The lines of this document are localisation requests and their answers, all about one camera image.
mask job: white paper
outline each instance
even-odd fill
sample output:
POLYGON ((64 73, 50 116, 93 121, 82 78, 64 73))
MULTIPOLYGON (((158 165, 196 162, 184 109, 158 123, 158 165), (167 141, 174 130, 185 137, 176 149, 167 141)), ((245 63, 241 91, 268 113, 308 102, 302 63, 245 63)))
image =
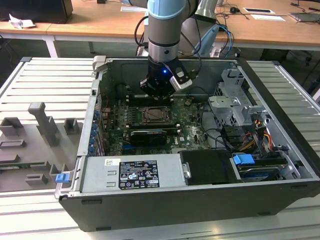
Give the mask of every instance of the white paper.
POLYGON ((31 27, 35 27, 36 25, 32 22, 32 20, 21 20, 18 19, 14 16, 12 16, 11 14, 9 14, 10 16, 10 20, 9 23, 14 26, 17 29, 22 29, 22 28, 31 28, 31 27))
POLYGON ((121 158, 106 158, 104 160, 105 166, 119 166, 121 158))
POLYGON ((280 16, 251 14, 256 20, 286 21, 280 16))
POLYGON ((146 8, 137 7, 137 6, 122 6, 121 12, 136 12, 136 13, 145 13, 147 11, 146 8))

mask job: power supply label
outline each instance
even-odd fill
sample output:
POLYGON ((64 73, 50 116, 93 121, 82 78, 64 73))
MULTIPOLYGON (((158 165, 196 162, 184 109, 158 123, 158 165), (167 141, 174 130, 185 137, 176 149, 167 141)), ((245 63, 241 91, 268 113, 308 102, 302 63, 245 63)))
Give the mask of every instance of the power supply label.
POLYGON ((157 161, 121 161, 119 164, 119 188, 159 188, 157 161))

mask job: metal slatted surface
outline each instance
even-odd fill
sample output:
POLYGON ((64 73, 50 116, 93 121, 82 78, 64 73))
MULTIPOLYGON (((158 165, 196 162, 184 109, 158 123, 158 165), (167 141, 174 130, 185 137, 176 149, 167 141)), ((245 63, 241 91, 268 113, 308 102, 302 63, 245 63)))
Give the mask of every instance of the metal slatted surface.
MULTIPOLYGON (((304 138, 320 156, 320 110, 312 105, 293 80, 288 79, 271 62, 248 61, 304 138)), ((253 89, 249 89, 257 104, 261 104, 253 89)))
POLYGON ((85 119, 91 91, 90 58, 33 58, 23 64, 0 98, 0 121, 18 117, 22 124, 35 124, 28 113, 31 102, 44 102, 47 116, 56 123, 65 118, 85 119))
POLYGON ((1 239, 310 240, 320 238, 320 195, 300 199, 274 216, 99 232, 79 230, 52 193, 0 197, 0 213, 1 239))

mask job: desk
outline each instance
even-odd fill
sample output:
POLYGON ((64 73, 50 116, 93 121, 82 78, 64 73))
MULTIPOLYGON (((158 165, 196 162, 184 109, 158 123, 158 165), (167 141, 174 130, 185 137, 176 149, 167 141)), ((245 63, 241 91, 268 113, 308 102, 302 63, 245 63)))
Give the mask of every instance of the desk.
MULTIPOLYGON (((272 9, 277 15, 289 12, 301 12, 291 6, 291 0, 229 0, 241 11, 243 7, 272 9)), ((144 13, 122 12, 121 4, 109 2, 97 4, 95 0, 72 0, 73 14, 67 24, 37 23, 36 28, 14 29, 8 22, 0 22, 0 34, 9 39, 44 40, 51 57, 58 57, 55 41, 86 41, 134 43, 134 29, 144 13)), ((300 1, 301 7, 319 8, 319 3, 300 1)), ((216 12, 226 11, 229 6, 218 7, 216 12)), ((320 26, 318 24, 296 23, 291 16, 284 16, 285 21, 255 20, 247 15, 231 15, 227 26, 234 34, 234 47, 288 49, 320 51, 320 26)), ((216 46, 222 46, 227 40, 224 32, 219 32, 216 46)))
MULTIPOLYGON (((276 15, 288 15, 289 13, 302 13, 302 10, 291 6, 294 0, 229 0, 229 4, 237 5, 243 14, 247 14, 243 8, 271 9, 276 15)), ((300 1, 300 7, 310 12, 308 8, 320 8, 316 2, 300 1)), ((217 7, 216 13, 230 13, 230 6, 217 7)), ((229 31, 234 35, 234 47, 310 50, 320 51, 320 25, 297 23, 291 16, 282 16, 285 21, 255 20, 251 15, 230 15, 226 20, 229 31)), ((224 19, 218 16, 221 24, 224 19)), ((226 41, 226 34, 219 32, 216 42, 226 41)))
POLYGON ((0 34, 8 39, 44 40, 52 58, 59 57, 55 41, 134 43, 134 30, 144 16, 123 12, 121 3, 97 4, 95 0, 72 0, 73 12, 67 24, 37 23, 37 27, 17 29, 0 22, 0 34))

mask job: blue drive bracket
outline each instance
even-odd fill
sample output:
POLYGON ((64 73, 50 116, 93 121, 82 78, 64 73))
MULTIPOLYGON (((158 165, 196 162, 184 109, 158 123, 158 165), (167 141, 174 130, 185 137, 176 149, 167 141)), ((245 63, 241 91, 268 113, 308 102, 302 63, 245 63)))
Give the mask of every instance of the blue drive bracket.
POLYGON ((233 161, 236 165, 238 164, 255 164, 255 160, 251 154, 236 154, 233 157, 233 161))
POLYGON ((69 183, 70 173, 59 173, 56 175, 55 182, 57 184, 67 184, 69 183))

